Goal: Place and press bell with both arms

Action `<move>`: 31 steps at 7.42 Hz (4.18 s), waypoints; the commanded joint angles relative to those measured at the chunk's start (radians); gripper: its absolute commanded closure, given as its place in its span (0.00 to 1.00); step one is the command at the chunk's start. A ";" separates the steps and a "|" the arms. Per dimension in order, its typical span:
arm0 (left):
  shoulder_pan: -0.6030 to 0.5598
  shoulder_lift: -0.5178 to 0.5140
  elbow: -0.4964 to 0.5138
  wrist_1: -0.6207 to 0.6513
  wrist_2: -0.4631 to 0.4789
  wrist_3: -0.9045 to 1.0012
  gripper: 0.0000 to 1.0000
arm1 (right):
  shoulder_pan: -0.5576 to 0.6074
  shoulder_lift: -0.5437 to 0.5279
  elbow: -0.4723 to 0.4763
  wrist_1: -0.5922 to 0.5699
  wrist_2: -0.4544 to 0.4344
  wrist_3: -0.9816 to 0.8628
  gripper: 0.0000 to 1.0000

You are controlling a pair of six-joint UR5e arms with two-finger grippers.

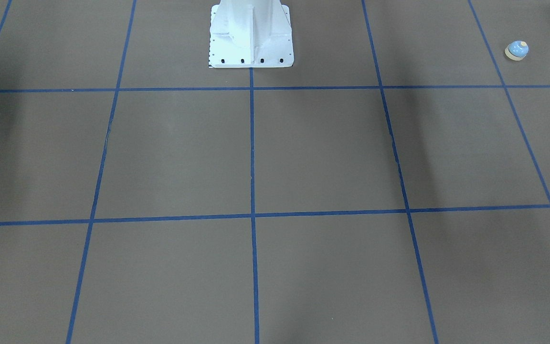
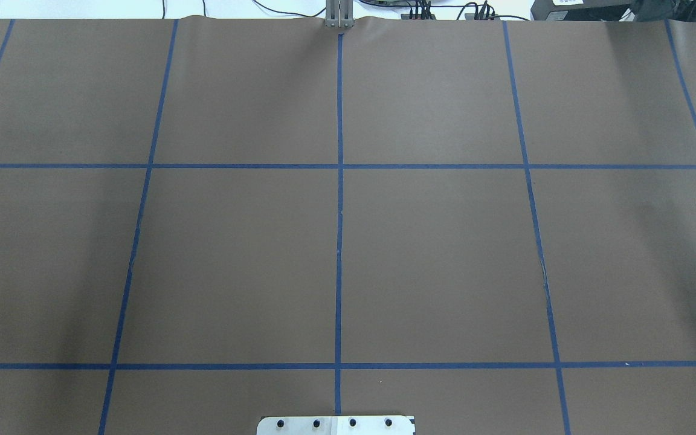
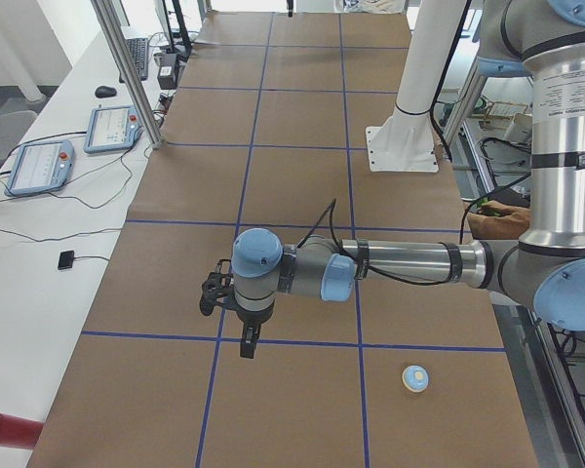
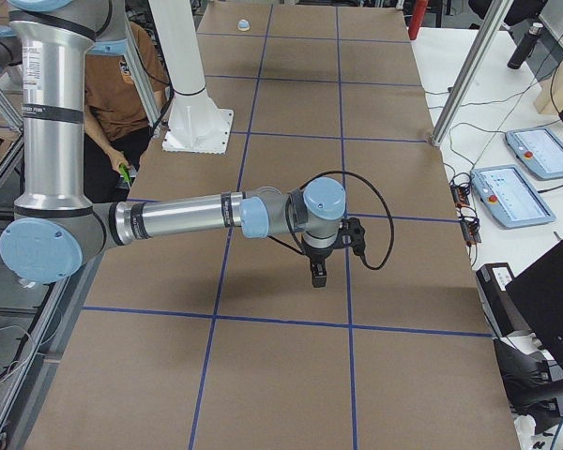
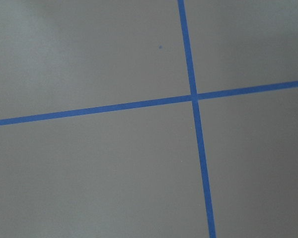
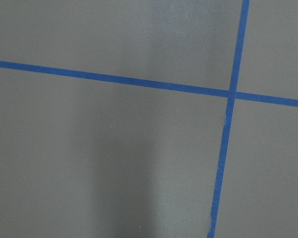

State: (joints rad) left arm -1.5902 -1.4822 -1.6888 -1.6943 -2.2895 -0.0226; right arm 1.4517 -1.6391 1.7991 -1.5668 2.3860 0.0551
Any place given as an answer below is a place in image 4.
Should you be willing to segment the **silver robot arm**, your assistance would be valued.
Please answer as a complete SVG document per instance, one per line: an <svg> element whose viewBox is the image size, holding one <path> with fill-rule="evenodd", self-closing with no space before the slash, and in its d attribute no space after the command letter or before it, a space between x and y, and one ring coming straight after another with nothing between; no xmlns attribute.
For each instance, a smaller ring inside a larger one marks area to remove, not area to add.
<svg viewBox="0 0 563 450"><path fill-rule="evenodd" d="M121 1L13 1L9 22L23 47L25 190L0 254L19 277L49 284L103 251L161 235L238 227L248 238L301 233L312 284L342 244L346 195L318 175L283 193L273 187L169 202L94 204L84 196L84 74L89 52L125 54Z"/></svg>

